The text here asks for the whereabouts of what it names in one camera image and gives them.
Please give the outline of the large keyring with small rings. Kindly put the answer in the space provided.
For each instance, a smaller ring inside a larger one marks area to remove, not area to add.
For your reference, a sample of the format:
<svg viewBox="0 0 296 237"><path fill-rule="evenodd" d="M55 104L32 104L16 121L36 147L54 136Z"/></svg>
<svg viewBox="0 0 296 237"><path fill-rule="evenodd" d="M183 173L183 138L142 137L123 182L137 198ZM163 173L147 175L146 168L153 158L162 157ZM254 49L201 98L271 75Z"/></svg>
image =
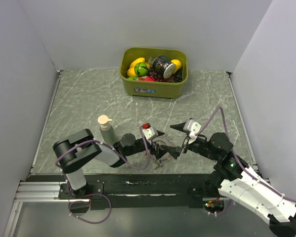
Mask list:
<svg viewBox="0 0 296 237"><path fill-rule="evenodd" d="M172 147L174 146L173 141L166 135L156 137L152 141L157 142L160 145L160 148L161 148L161 145L172 146ZM148 142L149 151L150 151L150 145L152 141ZM163 150L163 157L160 158L159 160L156 160L153 155L150 156L150 162L152 162L154 170L159 170L163 168L165 164L172 159L171 155L166 150L164 149L162 150Z"/></svg>

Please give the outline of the olive green plastic bin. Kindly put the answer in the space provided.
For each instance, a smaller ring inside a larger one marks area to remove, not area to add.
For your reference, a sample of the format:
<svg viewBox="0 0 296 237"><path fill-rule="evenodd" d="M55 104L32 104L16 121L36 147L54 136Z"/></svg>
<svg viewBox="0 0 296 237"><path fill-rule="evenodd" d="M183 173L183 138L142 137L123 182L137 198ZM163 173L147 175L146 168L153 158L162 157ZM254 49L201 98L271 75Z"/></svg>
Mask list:
<svg viewBox="0 0 296 237"><path fill-rule="evenodd" d="M178 59L182 63L183 81L179 83L168 82L150 82L138 81L139 76L135 74L134 68L129 68L130 64L137 58L144 57L150 68L154 59L160 55L164 55L168 60ZM187 58L186 55L178 50L163 49L163 48L147 48L147 47L132 47L124 52L123 59L120 65L120 76L123 80L125 91L129 95L148 96L159 98L177 98L183 89L184 83L188 78Z"/></svg>

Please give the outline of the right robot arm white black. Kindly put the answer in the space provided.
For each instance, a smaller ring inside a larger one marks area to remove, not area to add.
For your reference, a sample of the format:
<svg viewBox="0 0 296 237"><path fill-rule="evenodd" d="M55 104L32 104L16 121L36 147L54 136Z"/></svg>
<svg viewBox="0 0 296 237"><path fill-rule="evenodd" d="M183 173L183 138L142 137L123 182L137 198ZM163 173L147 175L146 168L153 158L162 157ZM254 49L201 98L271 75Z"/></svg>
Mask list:
<svg viewBox="0 0 296 237"><path fill-rule="evenodd" d="M173 158L191 151L216 162L205 182L208 195L220 194L242 205L267 223L278 237L296 236L296 201L273 188L236 155L226 133L216 132L208 139L193 119L170 127L185 133L180 147L163 146Z"/></svg>

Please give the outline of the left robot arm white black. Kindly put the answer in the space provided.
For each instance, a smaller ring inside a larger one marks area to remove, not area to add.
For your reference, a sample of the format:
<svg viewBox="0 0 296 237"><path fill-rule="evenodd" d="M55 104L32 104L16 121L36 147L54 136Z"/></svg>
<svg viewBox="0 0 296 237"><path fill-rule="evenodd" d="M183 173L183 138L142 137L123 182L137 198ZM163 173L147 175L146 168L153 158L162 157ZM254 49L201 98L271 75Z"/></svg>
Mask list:
<svg viewBox="0 0 296 237"><path fill-rule="evenodd" d="M94 139L89 129L81 130L67 138L57 141L53 151L57 157L56 166L62 170L69 189L69 195L74 198L83 198L91 193L82 167L95 159L109 167L117 168L127 164L133 169L144 170L148 167L150 156L159 158L165 154L160 150L159 144L154 139L165 133L144 124L140 128L141 138L134 134L126 133L113 145ZM131 164L127 157L138 153L146 153L146 165L139 167Z"/></svg>

